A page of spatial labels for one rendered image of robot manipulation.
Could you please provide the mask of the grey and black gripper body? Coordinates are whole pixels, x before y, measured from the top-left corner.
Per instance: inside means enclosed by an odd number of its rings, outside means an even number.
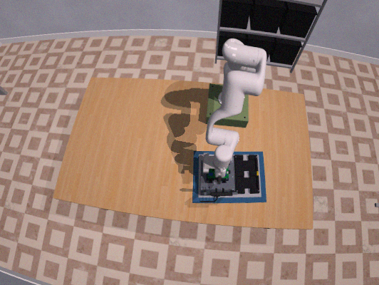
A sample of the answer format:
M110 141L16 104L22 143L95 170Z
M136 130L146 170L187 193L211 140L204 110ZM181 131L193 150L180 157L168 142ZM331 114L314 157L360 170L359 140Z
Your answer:
M214 171L215 171L215 177L218 177L218 176L225 177L225 175L226 175L226 170L227 170L227 168L224 169L223 172L220 172L217 168L214 169Z

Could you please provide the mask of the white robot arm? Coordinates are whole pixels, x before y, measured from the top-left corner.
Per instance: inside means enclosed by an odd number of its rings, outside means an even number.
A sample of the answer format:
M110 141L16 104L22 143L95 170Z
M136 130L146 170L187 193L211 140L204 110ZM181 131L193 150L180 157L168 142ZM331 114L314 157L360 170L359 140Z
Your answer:
M241 41L230 38L222 47L222 55L227 62L224 64L225 81L222 93L218 97L221 107L211 114L206 131L207 143L218 147L214 156L204 152L203 173L209 173L209 169L216 168L223 172L228 167L239 142L237 131L213 128L214 124L223 118L240 114L245 95L259 96L264 87L266 51L242 44Z

